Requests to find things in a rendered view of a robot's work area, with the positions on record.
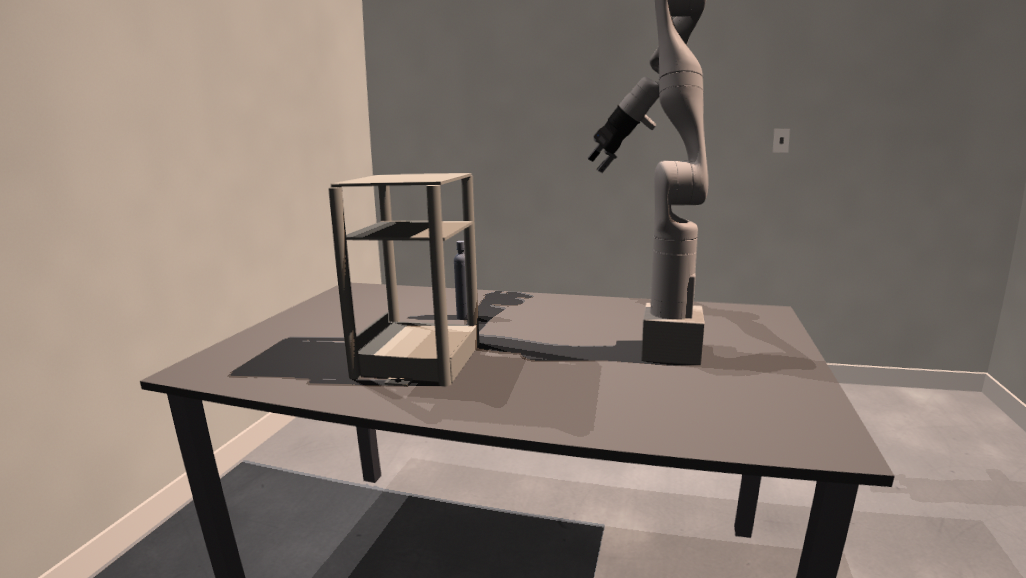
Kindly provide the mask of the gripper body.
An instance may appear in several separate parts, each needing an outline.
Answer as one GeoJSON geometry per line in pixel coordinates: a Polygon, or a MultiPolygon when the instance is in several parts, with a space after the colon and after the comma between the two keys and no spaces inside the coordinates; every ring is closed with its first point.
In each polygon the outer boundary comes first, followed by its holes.
{"type": "Polygon", "coordinates": [[[640,124],[640,121],[652,130],[656,127],[646,115],[650,107],[631,92],[617,106],[606,124],[594,134],[597,142],[611,154],[619,149],[622,141],[640,124]]]}

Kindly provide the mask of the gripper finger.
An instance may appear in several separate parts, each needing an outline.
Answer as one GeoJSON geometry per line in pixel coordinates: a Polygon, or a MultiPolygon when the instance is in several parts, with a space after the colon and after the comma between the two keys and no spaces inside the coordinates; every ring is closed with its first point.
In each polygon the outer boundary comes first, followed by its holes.
{"type": "Polygon", "coordinates": [[[615,154],[611,154],[611,153],[609,153],[606,150],[605,150],[605,154],[608,155],[608,157],[597,168],[597,171],[599,171],[601,174],[603,174],[604,170],[609,166],[609,164],[611,163],[611,161],[614,160],[614,158],[617,158],[617,156],[615,154]]]}
{"type": "MultiPolygon", "coordinates": [[[[597,142],[595,138],[593,140],[597,142]]],[[[593,152],[588,156],[588,160],[593,162],[596,159],[596,157],[600,154],[602,149],[603,147],[600,144],[598,144],[597,147],[593,150],[593,152]]]]}

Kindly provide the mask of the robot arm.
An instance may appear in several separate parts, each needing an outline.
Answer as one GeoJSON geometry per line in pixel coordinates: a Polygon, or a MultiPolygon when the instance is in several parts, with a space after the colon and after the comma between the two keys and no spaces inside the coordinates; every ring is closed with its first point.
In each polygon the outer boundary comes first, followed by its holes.
{"type": "Polygon", "coordinates": [[[676,216],[671,205],[701,205],[708,192],[703,74],[687,47],[705,4],[706,0],[655,0],[659,46],[650,66],[659,82],[643,77],[631,91],[648,107],[660,98],[689,160],[661,161],[654,176],[650,313],[664,319],[693,316],[698,227],[676,216]]]}

